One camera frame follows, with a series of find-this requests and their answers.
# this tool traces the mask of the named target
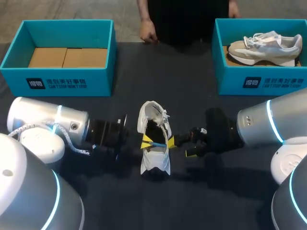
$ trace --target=box logo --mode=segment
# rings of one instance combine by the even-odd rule
[[[256,89],[259,87],[261,77],[246,77],[243,88]]]
[[[27,78],[28,85],[30,86],[30,89],[32,90],[44,90],[45,85],[43,83],[43,80],[41,78]]]

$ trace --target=white sneaker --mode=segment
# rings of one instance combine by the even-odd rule
[[[275,31],[265,34],[254,34],[253,37],[244,37],[243,41],[232,43],[228,53],[235,60],[254,65],[259,61],[270,61],[278,66],[295,66],[295,59],[303,47],[301,35],[282,37]]]
[[[146,102],[140,110],[138,132],[144,134],[153,142],[163,145],[142,149],[141,174],[145,171],[159,170],[170,175],[168,140],[172,137],[172,131],[166,110],[157,102]]]

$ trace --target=white cable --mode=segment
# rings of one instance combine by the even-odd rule
[[[21,126],[20,128],[18,128],[16,130],[14,130],[13,132],[11,132],[9,134],[9,136],[10,137],[14,137],[15,135],[20,134],[20,133],[24,132],[27,129],[31,129],[31,128],[35,128],[35,127],[46,128],[46,127],[48,127],[46,125],[55,126],[55,127],[59,128],[59,130],[63,133],[63,135],[64,135],[64,137],[65,137],[65,139],[67,141],[67,144],[68,144],[68,146],[70,147],[70,149],[72,151],[80,153],[80,154],[90,155],[89,151],[82,150],[82,149],[77,149],[76,147],[74,147],[74,145],[72,144],[71,138],[69,137],[69,134],[66,131],[66,129],[63,126],[61,126],[61,125],[59,125],[59,124],[57,124],[57,123],[55,123],[53,121],[43,121],[41,124],[27,124],[27,125]]]

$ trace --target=gray floor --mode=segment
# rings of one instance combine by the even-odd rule
[[[243,17],[307,18],[306,0],[238,0],[238,3]],[[22,20],[72,18],[113,19],[118,41],[140,41],[136,0],[0,0],[0,43],[13,39]]]

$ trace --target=blue box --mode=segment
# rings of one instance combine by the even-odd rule
[[[301,34],[301,67],[229,66],[223,46],[252,37],[255,33],[275,31],[282,36]],[[212,53],[220,95],[280,96],[307,87],[307,21],[291,19],[216,19]]]
[[[28,68],[36,47],[107,48],[106,67]],[[111,96],[116,48],[112,20],[23,21],[0,71],[16,97]],[[50,85],[60,80],[75,87]]]

